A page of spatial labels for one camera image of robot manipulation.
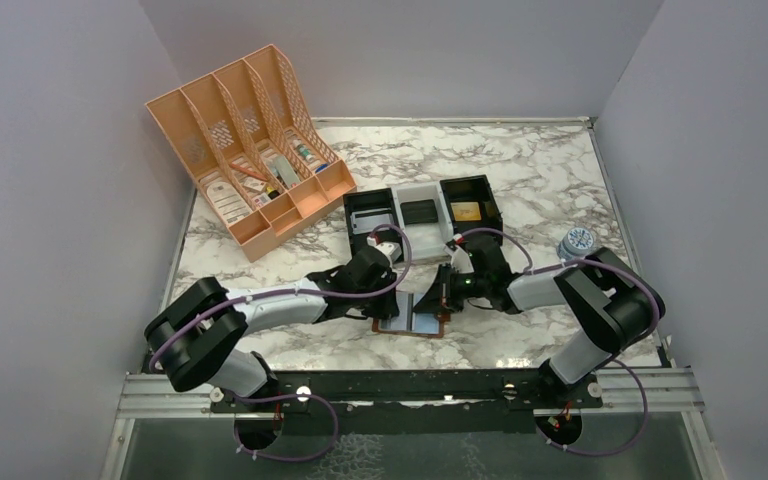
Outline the white card in black bin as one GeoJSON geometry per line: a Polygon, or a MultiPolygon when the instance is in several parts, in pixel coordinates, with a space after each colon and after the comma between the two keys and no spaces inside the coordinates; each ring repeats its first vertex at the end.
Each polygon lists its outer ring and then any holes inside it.
{"type": "Polygon", "coordinates": [[[349,217],[349,224],[354,234],[370,233],[379,225],[392,223],[393,216],[389,209],[356,211],[349,217]]]}

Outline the black bin right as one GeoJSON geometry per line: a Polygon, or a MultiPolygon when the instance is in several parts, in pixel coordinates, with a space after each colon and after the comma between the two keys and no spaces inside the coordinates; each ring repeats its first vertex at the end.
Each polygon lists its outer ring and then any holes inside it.
{"type": "Polygon", "coordinates": [[[503,229],[502,213],[486,175],[445,179],[440,186],[456,234],[475,228],[503,229]]]}

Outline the black object in white bin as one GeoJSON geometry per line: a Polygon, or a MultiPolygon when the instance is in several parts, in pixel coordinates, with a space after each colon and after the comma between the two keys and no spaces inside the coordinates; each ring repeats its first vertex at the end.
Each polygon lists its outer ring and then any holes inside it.
{"type": "Polygon", "coordinates": [[[402,202],[400,204],[403,224],[436,224],[439,222],[439,214],[434,200],[417,200],[402,202]]]}

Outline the black bin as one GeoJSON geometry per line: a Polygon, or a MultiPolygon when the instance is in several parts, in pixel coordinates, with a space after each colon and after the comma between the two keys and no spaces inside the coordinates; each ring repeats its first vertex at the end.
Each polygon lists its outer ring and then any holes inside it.
{"type": "Polygon", "coordinates": [[[352,256],[367,245],[367,237],[375,227],[381,224],[402,227],[394,195],[389,188],[347,193],[342,199],[352,256]]]}
{"type": "Polygon", "coordinates": [[[486,175],[445,179],[440,186],[456,234],[475,228],[503,229],[502,213],[486,175]]]}

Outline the white bin middle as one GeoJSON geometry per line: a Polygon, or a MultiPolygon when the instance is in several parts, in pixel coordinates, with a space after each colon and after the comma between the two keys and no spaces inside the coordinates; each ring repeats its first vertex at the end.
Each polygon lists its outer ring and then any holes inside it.
{"type": "Polygon", "coordinates": [[[402,184],[393,186],[391,190],[397,208],[396,212],[401,221],[401,228],[412,245],[413,259],[430,261],[446,257],[448,253],[445,249],[445,243],[453,237],[454,231],[450,214],[444,205],[445,199],[440,182],[402,184]],[[439,222],[436,224],[404,225],[400,204],[426,199],[435,201],[439,222]]]}

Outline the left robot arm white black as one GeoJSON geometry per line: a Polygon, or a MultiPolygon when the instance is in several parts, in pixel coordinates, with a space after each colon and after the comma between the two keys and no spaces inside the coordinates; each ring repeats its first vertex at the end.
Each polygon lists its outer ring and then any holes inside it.
{"type": "Polygon", "coordinates": [[[153,352],[149,365],[161,369],[177,392],[208,384],[234,392],[250,410],[262,410],[273,401],[277,380],[260,354],[237,350],[242,337],[343,318],[352,310],[362,318],[396,315],[392,264],[400,253],[393,242],[365,246],[344,265],[235,298],[216,278],[204,277],[145,328],[153,352]]]}

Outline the black bin left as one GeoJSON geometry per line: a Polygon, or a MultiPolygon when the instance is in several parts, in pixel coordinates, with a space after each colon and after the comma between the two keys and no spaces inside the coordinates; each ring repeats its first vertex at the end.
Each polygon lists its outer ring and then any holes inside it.
{"type": "Polygon", "coordinates": [[[394,195],[389,188],[347,193],[342,199],[352,256],[367,245],[367,237],[375,227],[381,224],[402,227],[394,195]]]}

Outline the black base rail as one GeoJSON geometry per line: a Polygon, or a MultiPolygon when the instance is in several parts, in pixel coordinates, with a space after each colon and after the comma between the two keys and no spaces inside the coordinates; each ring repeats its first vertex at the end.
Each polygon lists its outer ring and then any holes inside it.
{"type": "Polygon", "coordinates": [[[539,416],[598,409],[589,375],[557,393],[536,369],[280,371],[251,401],[214,395],[210,411],[245,432],[292,436],[502,432],[530,434],[539,416]]]}

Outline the orange plastic file organizer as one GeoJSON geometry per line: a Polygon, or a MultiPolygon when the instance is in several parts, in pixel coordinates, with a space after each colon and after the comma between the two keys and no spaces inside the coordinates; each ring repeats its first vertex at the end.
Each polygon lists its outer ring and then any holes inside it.
{"type": "Polygon", "coordinates": [[[357,189],[317,132],[289,58],[267,45],[146,104],[185,171],[255,261],[357,189]]]}

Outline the gold card in black bin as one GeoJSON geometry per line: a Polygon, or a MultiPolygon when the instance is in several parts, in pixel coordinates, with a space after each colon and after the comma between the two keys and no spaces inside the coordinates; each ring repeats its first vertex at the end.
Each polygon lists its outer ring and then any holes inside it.
{"type": "Polygon", "coordinates": [[[479,222],[482,220],[479,202],[452,202],[451,216],[454,222],[479,222]]]}

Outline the brown leather card holder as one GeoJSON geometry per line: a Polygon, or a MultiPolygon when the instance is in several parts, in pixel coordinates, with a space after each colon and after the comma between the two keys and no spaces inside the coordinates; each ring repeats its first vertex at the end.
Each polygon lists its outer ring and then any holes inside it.
{"type": "Polygon", "coordinates": [[[418,303],[412,293],[395,293],[398,314],[388,319],[374,319],[372,331],[378,334],[403,335],[422,338],[441,338],[445,326],[450,321],[450,314],[417,313],[418,303]]]}

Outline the blue white small jar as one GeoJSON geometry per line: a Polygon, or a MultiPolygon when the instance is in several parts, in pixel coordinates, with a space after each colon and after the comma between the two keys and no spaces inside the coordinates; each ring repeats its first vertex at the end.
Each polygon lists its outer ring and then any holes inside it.
{"type": "Polygon", "coordinates": [[[557,255],[562,260],[572,260],[591,254],[596,246],[596,238],[589,229],[574,227],[559,241],[557,255]]]}

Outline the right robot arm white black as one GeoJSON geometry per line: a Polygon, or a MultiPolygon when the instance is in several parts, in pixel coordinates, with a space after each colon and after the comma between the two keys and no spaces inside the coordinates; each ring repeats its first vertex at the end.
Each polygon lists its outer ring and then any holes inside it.
{"type": "Polygon", "coordinates": [[[467,301],[485,299],[506,314],[565,305],[580,330],[539,368],[537,393],[547,405],[572,399],[593,371],[650,335],[664,316],[663,299],[609,248],[556,265],[516,273],[490,228],[476,228],[448,242],[449,262],[415,303],[417,313],[459,313],[467,301]]]}

